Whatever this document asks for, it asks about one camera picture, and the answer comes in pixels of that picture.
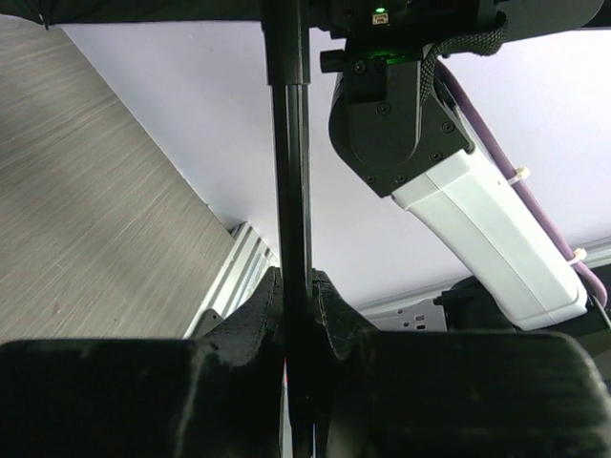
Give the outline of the lavender folding umbrella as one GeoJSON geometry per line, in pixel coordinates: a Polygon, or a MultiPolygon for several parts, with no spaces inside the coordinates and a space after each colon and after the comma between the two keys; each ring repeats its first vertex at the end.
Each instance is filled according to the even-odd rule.
{"type": "Polygon", "coordinates": [[[309,202],[309,32],[322,1],[5,1],[1,11],[44,27],[71,24],[248,21],[261,24],[272,95],[280,226],[284,353],[283,422],[291,426],[297,457],[316,453],[321,360],[327,355],[317,319],[311,265],[309,202]]]}

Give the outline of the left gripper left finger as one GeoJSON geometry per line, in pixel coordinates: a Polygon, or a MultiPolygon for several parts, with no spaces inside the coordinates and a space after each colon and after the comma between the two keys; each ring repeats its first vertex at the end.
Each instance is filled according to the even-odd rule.
{"type": "Polygon", "coordinates": [[[196,339],[36,339],[1,347],[5,457],[277,457],[282,282],[196,339]]]}

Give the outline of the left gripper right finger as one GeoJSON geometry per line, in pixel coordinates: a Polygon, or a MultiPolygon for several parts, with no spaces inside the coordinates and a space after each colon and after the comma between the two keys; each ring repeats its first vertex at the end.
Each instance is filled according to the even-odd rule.
{"type": "Polygon", "coordinates": [[[442,331],[382,330],[315,280],[320,457],[606,457],[610,380],[594,357],[593,310],[524,332],[475,280],[434,301],[442,331]]]}

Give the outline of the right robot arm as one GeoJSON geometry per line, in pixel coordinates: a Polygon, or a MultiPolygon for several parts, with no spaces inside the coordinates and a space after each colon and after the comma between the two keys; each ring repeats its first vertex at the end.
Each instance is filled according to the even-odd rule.
{"type": "Polygon", "coordinates": [[[422,221],[475,283],[440,297],[449,326],[568,329],[608,294],[527,189],[444,65],[510,42],[606,28],[606,1],[322,1],[337,77],[332,146],[379,197],[422,221]]]}

